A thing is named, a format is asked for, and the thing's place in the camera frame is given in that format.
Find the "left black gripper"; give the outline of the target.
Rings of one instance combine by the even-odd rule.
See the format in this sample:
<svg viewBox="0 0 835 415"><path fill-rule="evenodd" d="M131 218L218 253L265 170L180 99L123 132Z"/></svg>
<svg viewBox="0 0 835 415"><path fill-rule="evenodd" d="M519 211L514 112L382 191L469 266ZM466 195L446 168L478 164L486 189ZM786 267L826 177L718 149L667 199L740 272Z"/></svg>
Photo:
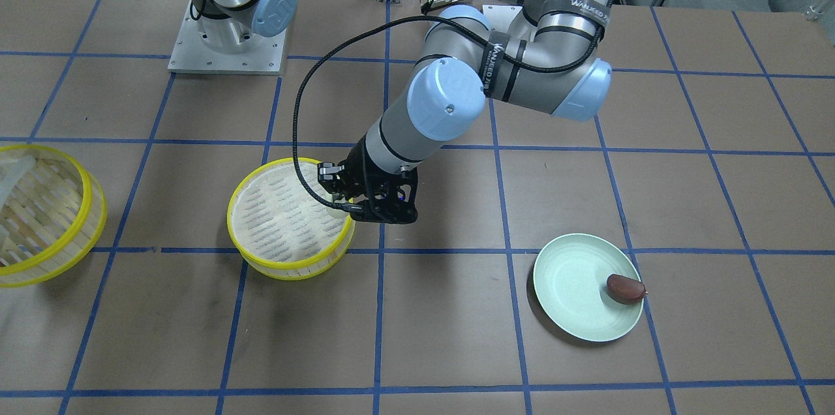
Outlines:
<svg viewBox="0 0 835 415"><path fill-rule="evenodd" d="M360 141L341 162L317 164L317 182L328 194L342 194L357 204L350 217L358 222L412 224L418 218L417 169L386 172L372 161Z"/></svg>

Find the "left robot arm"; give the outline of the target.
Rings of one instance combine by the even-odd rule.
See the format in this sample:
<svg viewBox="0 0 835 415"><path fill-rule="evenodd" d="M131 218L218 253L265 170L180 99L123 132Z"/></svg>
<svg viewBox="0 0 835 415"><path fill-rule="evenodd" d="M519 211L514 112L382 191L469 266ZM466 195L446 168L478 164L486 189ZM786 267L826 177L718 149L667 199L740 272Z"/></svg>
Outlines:
<svg viewBox="0 0 835 415"><path fill-rule="evenodd" d="M360 222L412 224L417 168L465 133L489 99L587 121L611 64L596 55L614 0L499 0L520 7L507 31L454 5L427 31L408 85L341 162L321 162L321 201Z"/></svg>

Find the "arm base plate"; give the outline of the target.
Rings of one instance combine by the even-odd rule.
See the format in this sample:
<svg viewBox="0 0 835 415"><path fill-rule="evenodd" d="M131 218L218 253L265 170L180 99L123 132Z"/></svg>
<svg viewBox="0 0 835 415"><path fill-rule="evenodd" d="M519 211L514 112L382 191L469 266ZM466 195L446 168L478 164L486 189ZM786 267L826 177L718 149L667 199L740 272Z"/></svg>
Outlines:
<svg viewBox="0 0 835 415"><path fill-rule="evenodd" d="M509 32L513 20L521 12L518 5L497 5L495 3L482 4L482 13L488 20L493 31Z"/></svg>
<svg viewBox="0 0 835 415"><path fill-rule="evenodd" d="M190 1L171 50L168 70L191 75L280 76L289 30L275 37L253 33L241 23L197 16Z"/></svg>

